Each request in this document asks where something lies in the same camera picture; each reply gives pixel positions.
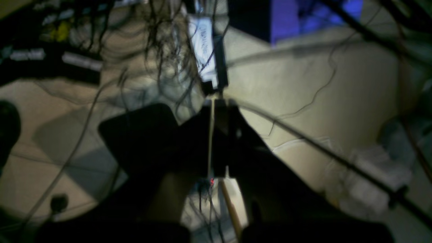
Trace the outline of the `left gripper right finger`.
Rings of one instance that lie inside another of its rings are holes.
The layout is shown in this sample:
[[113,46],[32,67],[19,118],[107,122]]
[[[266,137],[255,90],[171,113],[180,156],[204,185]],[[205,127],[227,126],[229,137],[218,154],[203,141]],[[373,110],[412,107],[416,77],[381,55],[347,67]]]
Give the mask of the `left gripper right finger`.
[[336,209],[307,186],[261,140],[239,107],[227,108],[229,172],[242,192],[248,225],[243,243],[393,243],[382,223]]

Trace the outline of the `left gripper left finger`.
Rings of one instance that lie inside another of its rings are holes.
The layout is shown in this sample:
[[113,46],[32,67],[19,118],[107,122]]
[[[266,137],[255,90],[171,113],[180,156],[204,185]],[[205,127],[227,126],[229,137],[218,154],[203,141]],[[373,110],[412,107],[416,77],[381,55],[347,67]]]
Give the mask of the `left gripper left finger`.
[[95,208],[49,220],[36,243],[191,243],[184,202],[207,176],[211,106],[183,124],[162,103],[104,120],[99,134],[128,180]]

